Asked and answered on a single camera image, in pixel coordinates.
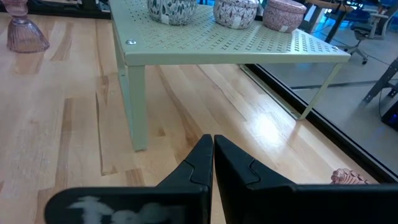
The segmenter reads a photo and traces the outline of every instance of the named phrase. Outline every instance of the wooden table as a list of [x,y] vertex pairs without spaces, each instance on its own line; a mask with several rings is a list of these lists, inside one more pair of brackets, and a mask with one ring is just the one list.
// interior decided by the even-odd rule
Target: wooden table
[[134,150],[147,146],[146,65],[217,63],[336,63],[304,119],[350,55],[301,30],[281,33],[254,21],[244,30],[215,23],[213,8],[199,5],[192,22],[168,26],[149,17],[145,0],[110,0],[116,60]]
[[317,19],[320,16],[322,9],[332,9],[332,10],[339,10],[340,15],[338,16],[335,24],[329,31],[328,36],[325,39],[326,43],[330,43],[332,38],[335,36],[338,28],[340,27],[341,23],[343,22],[344,18],[346,17],[347,13],[352,12],[354,8],[351,6],[344,6],[341,5],[339,7],[338,3],[332,3],[332,2],[325,2],[321,0],[306,0],[306,7],[307,7],[307,12],[310,10],[311,6],[315,6],[315,10],[311,16],[311,19],[309,22],[303,21],[300,25],[301,29],[305,29],[308,33],[311,33],[315,24],[317,23]]

